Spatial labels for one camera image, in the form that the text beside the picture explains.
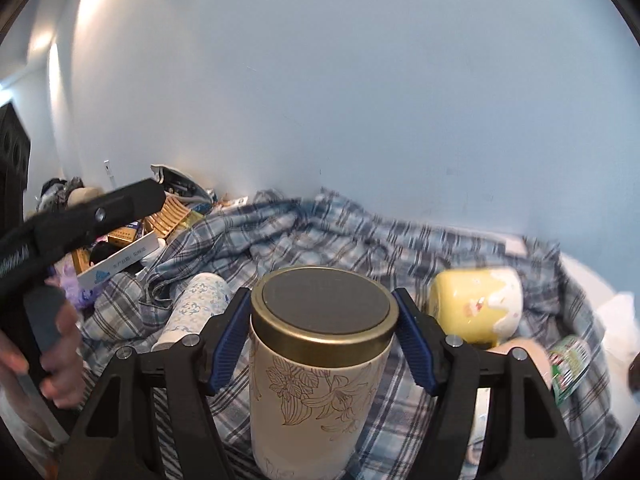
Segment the person's left hand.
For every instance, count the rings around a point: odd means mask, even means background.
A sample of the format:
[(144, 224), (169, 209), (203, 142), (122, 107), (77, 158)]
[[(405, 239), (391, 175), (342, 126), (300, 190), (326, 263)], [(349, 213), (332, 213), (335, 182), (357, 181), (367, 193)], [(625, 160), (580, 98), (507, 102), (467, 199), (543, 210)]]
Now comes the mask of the person's left hand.
[[(77, 327), (76, 309), (67, 301), (58, 308), (55, 326), (58, 341), (40, 358), (49, 377), (43, 379), (40, 392), (58, 408), (76, 408), (85, 392), (84, 364), (78, 353), (81, 336)], [(26, 411), (28, 399), (17, 377), (26, 375), (28, 362), (17, 346), (1, 334), (1, 389), (14, 411)]]

